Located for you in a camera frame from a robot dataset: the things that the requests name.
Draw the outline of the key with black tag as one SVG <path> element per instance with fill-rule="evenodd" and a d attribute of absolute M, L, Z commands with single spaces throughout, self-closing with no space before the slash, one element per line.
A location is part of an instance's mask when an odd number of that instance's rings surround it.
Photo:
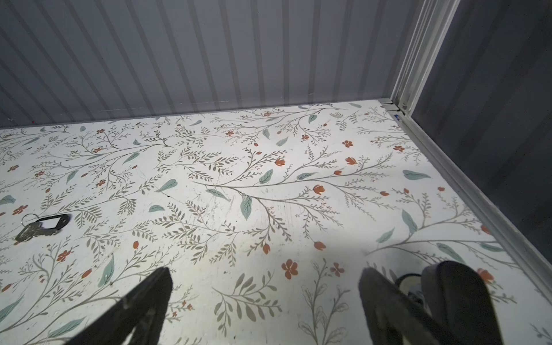
<path fill-rule="evenodd" d="M 65 226 L 70 223 L 70 214 L 56 214 L 39 218 L 27 224 L 22 223 L 23 229 L 15 237 L 16 242 L 26 242 L 35 237 L 53 236 L 59 233 Z"/>

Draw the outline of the black lint roller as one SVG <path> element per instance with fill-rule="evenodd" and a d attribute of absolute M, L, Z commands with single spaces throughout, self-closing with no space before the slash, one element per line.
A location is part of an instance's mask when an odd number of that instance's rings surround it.
<path fill-rule="evenodd" d="M 433 264 L 399 277 L 395 286 L 463 344 L 503 343 L 489 290 L 465 264 Z"/>

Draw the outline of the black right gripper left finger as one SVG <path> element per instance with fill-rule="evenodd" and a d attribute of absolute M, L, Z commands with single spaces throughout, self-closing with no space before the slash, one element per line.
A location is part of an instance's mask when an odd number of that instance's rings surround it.
<path fill-rule="evenodd" d="M 159 267 L 69 344 L 157 344 L 173 289 L 170 270 Z"/>

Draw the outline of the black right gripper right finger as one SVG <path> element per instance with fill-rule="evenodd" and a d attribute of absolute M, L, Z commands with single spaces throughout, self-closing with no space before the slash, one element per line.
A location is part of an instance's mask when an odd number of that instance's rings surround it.
<path fill-rule="evenodd" d="M 373 344 L 457 343 L 457 337 L 374 268 L 362 270 L 358 288 Z"/>

